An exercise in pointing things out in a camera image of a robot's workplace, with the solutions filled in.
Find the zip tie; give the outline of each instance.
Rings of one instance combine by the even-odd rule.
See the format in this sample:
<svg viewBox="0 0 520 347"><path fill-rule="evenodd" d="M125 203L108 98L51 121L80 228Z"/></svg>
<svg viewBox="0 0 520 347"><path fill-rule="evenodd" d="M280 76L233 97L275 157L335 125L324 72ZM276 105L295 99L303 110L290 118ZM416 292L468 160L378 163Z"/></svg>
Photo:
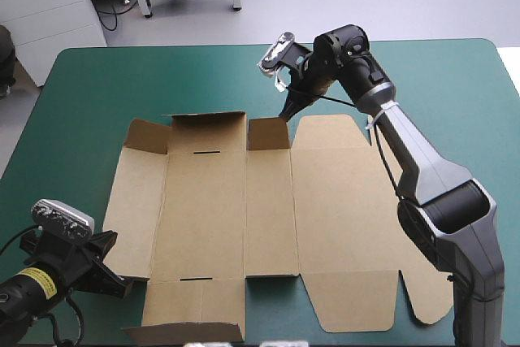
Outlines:
<svg viewBox="0 0 520 347"><path fill-rule="evenodd" d="M275 69L275 87L280 91L281 93L287 89L287 85L280 77L279 73L282 70L283 67L277 67Z"/></svg>
<svg viewBox="0 0 520 347"><path fill-rule="evenodd" d="M375 126L375 124L377 123L377 121L379 120L379 118L381 117L381 115L383 115L387 110L390 110L390 109L391 109L392 107L394 107L394 106L399 106L399 103L397 103L397 102L392 102L392 103L390 103L388 106L382 108L382 109L379 111L379 113L377 113L377 114L375 115L375 117L371 120L371 122L369 122L368 125L365 126L365 129L366 129L366 130L371 130L371 129Z"/></svg>

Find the black cable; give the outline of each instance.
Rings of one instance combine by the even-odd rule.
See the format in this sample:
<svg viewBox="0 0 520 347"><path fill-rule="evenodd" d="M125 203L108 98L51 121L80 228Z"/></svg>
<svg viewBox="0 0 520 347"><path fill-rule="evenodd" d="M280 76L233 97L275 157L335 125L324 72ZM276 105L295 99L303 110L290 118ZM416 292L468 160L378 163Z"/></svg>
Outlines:
<svg viewBox="0 0 520 347"><path fill-rule="evenodd" d="M31 225L30 227L25 228L24 230L16 233L11 239L9 239L9 241L2 247L2 249L0 249L0 256L2 256L2 254L6 251L7 247L9 247L9 245L11 245L13 241L15 241L18 237L37 228L38 225Z"/></svg>
<svg viewBox="0 0 520 347"><path fill-rule="evenodd" d="M132 10L137 5L137 0L129 8L127 8L126 10L122 10L122 11L116 11L115 7L114 7L114 3L111 0L107 0L107 1L110 4L110 8L112 9L112 11L99 10L94 2L93 2L93 7L94 7L94 10L97 12L99 21L100 21L101 25L103 26L103 28L105 28L109 32L113 32L117 29L117 26L118 26L117 15L123 15L123 14L126 14L127 12L129 12L130 10ZM115 23L114 23L113 28L109 28L108 26L106 26L106 24L103 22L103 20L101 18L101 14L114 16Z"/></svg>
<svg viewBox="0 0 520 347"><path fill-rule="evenodd" d="M76 313L76 317L78 319L78 324L80 326L79 335L75 342L71 340L64 339L62 340L59 335L59 326L56 317L52 313L45 313L39 317L39 319L49 319L52 325L52 339L56 344L56 347L77 347L80 345L80 342L83 340L85 336L85 319L83 314L81 313L80 307L72 300L71 297L72 290L67 292L67 296L65 297L65 302L74 310Z"/></svg>
<svg viewBox="0 0 520 347"><path fill-rule="evenodd" d="M101 23L103 28L105 28L109 32L114 32L117 29L117 23L118 23L117 15L115 13L114 3L112 3L111 0L107 0L107 1L110 4L110 7L112 8L112 13L111 14L114 16L114 20L115 20L113 28L109 28L108 26L105 25L105 23L103 22L103 19L99 15L98 8L96 7L96 4L94 2L92 2L92 4L93 4L93 7L94 7L94 10L97 12L97 16L99 17L99 22Z"/></svg>
<svg viewBox="0 0 520 347"><path fill-rule="evenodd" d="M74 310L76 313L76 318L78 320L78 324L80 326L80 332L78 335L78 339L76 340L76 343L74 346L77 346L81 343L83 340L83 337L85 336L85 318L83 317L83 313L81 312L80 307L76 304L74 300L72 300L72 290L69 290L67 293L67 296L65 297L65 302Z"/></svg>
<svg viewBox="0 0 520 347"><path fill-rule="evenodd" d="M378 126L377 126L377 124L375 124L374 125L375 144L377 144L379 156L381 157L381 160L383 160L384 169L387 170L388 178L390 178L390 182L392 183L393 191L396 194L396 197L400 198L399 191L397 191L396 180L393 178L392 171L390 170L390 166L388 165L387 159L384 157L383 147L381 146L381 141L379 140L379 131L377 130L377 128L378 128Z"/></svg>
<svg viewBox="0 0 520 347"><path fill-rule="evenodd" d="M39 317L39 319L49 319L50 324L52 325L52 340L56 347L61 347L63 345L62 340L59 337L59 327L56 318L52 313L45 313Z"/></svg>
<svg viewBox="0 0 520 347"><path fill-rule="evenodd" d="M356 106L356 105L354 105L351 102L342 101L341 99L336 99L336 98L330 98L330 97L327 97L325 95L317 95L315 93L307 93L306 91L299 91L297 89L294 89L293 87L287 87L287 90L291 91L293 93L299 93L301 95L306 95L307 97L312 97L312 98L317 98L317 99L325 99L326 101L341 103L342 105L346 105L346 106L350 106L350 107L355 107Z"/></svg>

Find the flattened cardboard box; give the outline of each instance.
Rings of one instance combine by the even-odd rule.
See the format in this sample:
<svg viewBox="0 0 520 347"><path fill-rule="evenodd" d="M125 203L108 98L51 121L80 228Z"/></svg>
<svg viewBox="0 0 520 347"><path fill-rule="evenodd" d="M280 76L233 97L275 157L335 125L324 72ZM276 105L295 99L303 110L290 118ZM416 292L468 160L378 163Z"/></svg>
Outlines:
<svg viewBox="0 0 520 347"><path fill-rule="evenodd" d="M414 247L375 146L347 115L245 113L132 121L104 229L107 265L149 280L138 345L242 341L245 278L301 274L327 332L393 325L398 272L414 316L434 323L451 284Z"/></svg>

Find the green table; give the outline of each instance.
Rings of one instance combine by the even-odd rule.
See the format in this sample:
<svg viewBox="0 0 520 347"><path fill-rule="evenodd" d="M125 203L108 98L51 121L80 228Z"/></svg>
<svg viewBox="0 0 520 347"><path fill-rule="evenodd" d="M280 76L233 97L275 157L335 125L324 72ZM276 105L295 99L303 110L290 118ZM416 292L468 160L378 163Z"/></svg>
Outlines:
<svg viewBox="0 0 520 347"><path fill-rule="evenodd" d="M168 123L166 113L244 110L277 115L285 94L256 68L266 46L141 47L67 50L60 54L0 182L0 242L31 223L39 198L62 200L92 215L97 230L119 151L134 117ZM507 293L503 336L520 344L520 100L495 47L484 40L376 42L373 53L398 88L402 107L446 158L468 166L499 205L498 230ZM338 85L330 94L344 98ZM318 102L305 114L348 112ZM292 133L299 120L291 123ZM0 280L21 267L15 248L2 258ZM141 321L145 286L130 297L77 294L87 322L85 344L130 344L119 330ZM453 314L431 327L410 319L399 288L388 332L324 332L298 278L248 280L248 344L305 339L314 344L450 345ZM64 336L76 334L66 306L56 313ZM50 343L41 321L25 343Z"/></svg>

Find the white cabinet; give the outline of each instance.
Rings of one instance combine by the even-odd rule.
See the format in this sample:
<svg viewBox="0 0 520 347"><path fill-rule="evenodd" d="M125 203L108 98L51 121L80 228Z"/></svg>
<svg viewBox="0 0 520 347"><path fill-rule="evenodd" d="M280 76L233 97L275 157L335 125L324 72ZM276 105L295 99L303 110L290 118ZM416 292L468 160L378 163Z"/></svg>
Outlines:
<svg viewBox="0 0 520 347"><path fill-rule="evenodd" d="M90 0L0 0L0 24L36 85L46 82L62 50L106 46Z"/></svg>

